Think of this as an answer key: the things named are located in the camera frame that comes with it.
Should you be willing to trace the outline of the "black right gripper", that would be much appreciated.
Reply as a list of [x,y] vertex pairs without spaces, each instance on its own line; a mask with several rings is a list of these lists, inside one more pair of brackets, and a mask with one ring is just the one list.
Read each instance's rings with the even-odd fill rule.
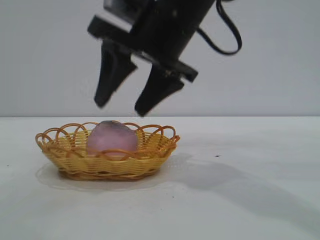
[[132,54],[154,64],[134,106],[141,117],[184,87],[180,75],[189,82],[195,80],[198,72],[179,60],[192,33],[179,24],[178,8],[173,0],[105,0],[103,8],[129,23],[131,29],[125,31],[97,15],[87,28],[90,35],[103,40],[94,96],[99,108],[108,103],[122,82],[137,69]]

